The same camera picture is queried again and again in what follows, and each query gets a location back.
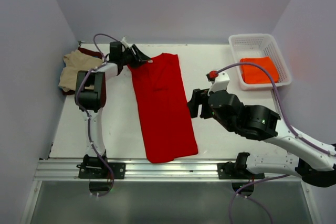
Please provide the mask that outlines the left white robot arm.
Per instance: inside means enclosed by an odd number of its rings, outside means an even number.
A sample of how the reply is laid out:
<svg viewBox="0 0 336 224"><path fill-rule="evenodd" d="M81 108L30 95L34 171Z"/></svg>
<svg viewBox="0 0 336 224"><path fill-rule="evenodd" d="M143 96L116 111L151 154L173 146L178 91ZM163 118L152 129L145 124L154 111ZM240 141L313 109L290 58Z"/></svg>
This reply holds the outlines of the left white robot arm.
<svg viewBox="0 0 336 224"><path fill-rule="evenodd" d="M102 134L102 110L107 101L106 82L118 76L125 66L138 68L148 62L151 62L151 58L136 45L114 41L110 43L109 54L102 56L102 63L77 73L75 104L83 113L87 125L83 166L90 167L97 178L104 178L109 172Z"/></svg>

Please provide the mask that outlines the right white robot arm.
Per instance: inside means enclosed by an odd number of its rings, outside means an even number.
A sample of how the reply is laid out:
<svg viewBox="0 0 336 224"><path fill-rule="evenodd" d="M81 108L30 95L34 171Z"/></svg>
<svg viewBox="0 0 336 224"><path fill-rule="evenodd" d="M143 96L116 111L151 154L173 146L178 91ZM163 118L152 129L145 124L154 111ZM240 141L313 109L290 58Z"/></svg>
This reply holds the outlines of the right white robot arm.
<svg viewBox="0 0 336 224"><path fill-rule="evenodd" d="M267 157L249 152L238 153L234 162L219 165L234 178L260 178L262 174L296 176L309 185L335 185L335 145L307 137L313 145L304 143L300 133L291 132L280 115L262 105L244 105L239 98L225 90L209 92L193 90L187 103L192 118L212 118L227 131L248 140L265 142L286 151L280 157Z"/></svg>

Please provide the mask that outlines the red t shirt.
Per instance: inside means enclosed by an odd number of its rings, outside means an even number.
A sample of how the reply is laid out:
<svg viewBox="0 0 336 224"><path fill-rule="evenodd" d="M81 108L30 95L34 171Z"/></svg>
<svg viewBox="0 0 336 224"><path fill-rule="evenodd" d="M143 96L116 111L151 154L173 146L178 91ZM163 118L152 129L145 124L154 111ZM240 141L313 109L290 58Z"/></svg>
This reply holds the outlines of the red t shirt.
<svg viewBox="0 0 336 224"><path fill-rule="evenodd" d="M198 154L178 55L162 53L130 71L148 161Z"/></svg>

